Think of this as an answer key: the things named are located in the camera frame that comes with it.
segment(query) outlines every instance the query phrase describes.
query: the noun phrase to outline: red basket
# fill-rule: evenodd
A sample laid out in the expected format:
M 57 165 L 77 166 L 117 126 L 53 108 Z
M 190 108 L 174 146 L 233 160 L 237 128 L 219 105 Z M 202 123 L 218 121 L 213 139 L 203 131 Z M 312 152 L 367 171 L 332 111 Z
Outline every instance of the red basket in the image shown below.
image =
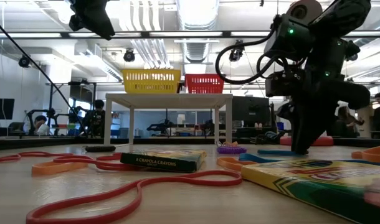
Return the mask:
M 222 93 L 223 80 L 217 74 L 186 74 L 189 93 Z

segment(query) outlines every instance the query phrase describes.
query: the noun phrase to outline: blue rubber band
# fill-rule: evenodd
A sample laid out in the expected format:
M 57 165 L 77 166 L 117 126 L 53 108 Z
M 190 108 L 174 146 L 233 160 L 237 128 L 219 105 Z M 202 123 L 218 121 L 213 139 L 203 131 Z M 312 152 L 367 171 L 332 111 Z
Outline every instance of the blue rubber band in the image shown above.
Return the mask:
M 296 154 L 293 151 L 283 151 L 283 150 L 258 150 L 258 154 L 261 155 L 274 155 L 274 156 L 304 156 Z
M 256 163 L 267 163 L 267 162 L 280 162 L 281 160 L 276 160 L 276 159 L 265 159 L 259 156 L 255 156 L 252 154 L 248 153 L 243 153 L 240 154 L 239 156 L 240 161 L 252 161 Z M 343 162 L 356 162 L 356 163 L 362 163 L 362 164 L 370 164 L 370 165 L 375 165 L 375 166 L 380 166 L 380 162 L 369 162 L 369 161 L 364 161 L 364 160 L 357 160 L 357 159 L 347 159 L 347 160 L 338 160 L 338 161 L 343 161 Z
M 243 153 L 239 155 L 239 160 L 240 161 L 252 161 L 252 162 L 257 162 L 257 163 L 266 163 L 266 162 L 280 162 L 280 160 L 276 159 L 264 159 L 259 156 L 255 156 L 252 154 L 248 153 Z

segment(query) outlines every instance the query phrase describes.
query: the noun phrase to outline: crayola crayons box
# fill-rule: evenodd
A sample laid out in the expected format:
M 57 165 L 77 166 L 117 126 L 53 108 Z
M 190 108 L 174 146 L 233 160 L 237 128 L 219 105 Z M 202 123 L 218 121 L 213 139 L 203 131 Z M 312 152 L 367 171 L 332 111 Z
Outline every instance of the crayola crayons box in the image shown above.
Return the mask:
M 174 172 L 195 172 L 200 168 L 206 156 L 205 151 L 196 150 L 133 151 L 122 153 L 121 162 Z
M 358 223 L 380 223 L 380 166 L 313 159 L 243 166 L 243 178 Z

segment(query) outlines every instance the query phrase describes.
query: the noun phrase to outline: computer monitor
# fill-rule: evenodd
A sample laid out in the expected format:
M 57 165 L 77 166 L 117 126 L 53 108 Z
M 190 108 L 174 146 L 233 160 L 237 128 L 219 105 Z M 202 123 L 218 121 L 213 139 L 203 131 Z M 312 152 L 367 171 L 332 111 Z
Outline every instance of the computer monitor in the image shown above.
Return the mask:
M 270 122 L 269 99 L 252 96 L 233 96 L 232 119 L 251 123 Z
M 0 99 L 0 119 L 13 119 L 13 111 L 14 99 Z

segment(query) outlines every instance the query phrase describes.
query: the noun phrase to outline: red rubber band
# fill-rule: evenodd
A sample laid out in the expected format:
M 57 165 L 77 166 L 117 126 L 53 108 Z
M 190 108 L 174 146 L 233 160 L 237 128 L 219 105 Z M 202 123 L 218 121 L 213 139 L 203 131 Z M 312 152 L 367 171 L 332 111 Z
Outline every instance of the red rubber band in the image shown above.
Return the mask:
M 62 156 L 53 160 L 53 162 L 84 162 L 88 164 L 94 164 L 97 168 L 103 170 L 138 170 L 140 167 L 122 164 L 122 163 L 109 163 L 109 162 L 101 162 L 96 161 L 88 156 Z
M 52 157 L 52 156 L 68 156 L 68 155 L 72 155 L 72 153 L 53 154 L 53 153 L 41 152 L 41 151 L 20 152 L 16 155 L 2 156 L 0 157 L 0 162 L 19 161 L 21 157 Z
M 99 156 L 96 157 L 97 161 L 115 161 L 115 160 L 120 160 L 121 155 L 112 155 L 112 156 Z
M 11 155 L 11 156 L 2 156 L 0 157 L 0 162 L 7 162 L 7 161 L 19 161 L 21 158 L 20 155 Z
M 208 175 L 228 175 L 234 177 L 234 180 L 201 180 L 195 179 L 196 177 L 204 177 Z M 182 182 L 195 185 L 206 185 L 206 186 L 233 186 L 240 184 L 242 182 L 241 175 L 235 172 L 230 172 L 226 170 L 211 170 L 204 172 L 197 172 L 193 174 L 185 174 L 176 177 L 157 177 L 152 179 L 137 180 L 135 182 L 126 184 L 115 190 L 108 192 L 89 195 L 84 197 L 70 198 L 67 200 L 61 200 L 59 202 L 50 203 L 43 205 L 35 210 L 29 212 L 26 218 L 26 224 L 89 224 L 89 223 L 99 223 L 106 224 L 117 221 L 126 217 L 127 215 L 134 212 L 141 203 L 142 191 L 141 188 L 150 184 L 161 183 L 161 182 Z M 76 205 L 81 205 L 85 203 L 99 202 L 109 198 L 121 195 L 133 188 L 137 188 L 138 195 L 136 198 L 128 205 L 115 210 L 114 212 L 109 212 L 104 215 L 96 215 L 93 217 L 85 218 L 40 218 L 50 212 L 60 210 L 63 208 L 69 208 Z
M 41 151 L 31 151 L 31 152 L 20 152 L 20 156 L 22 157 L 52 157 L 52 156 L 70 156 L 72 153 L 60 153 L 54 154 L 49 152 L 41 152 Z

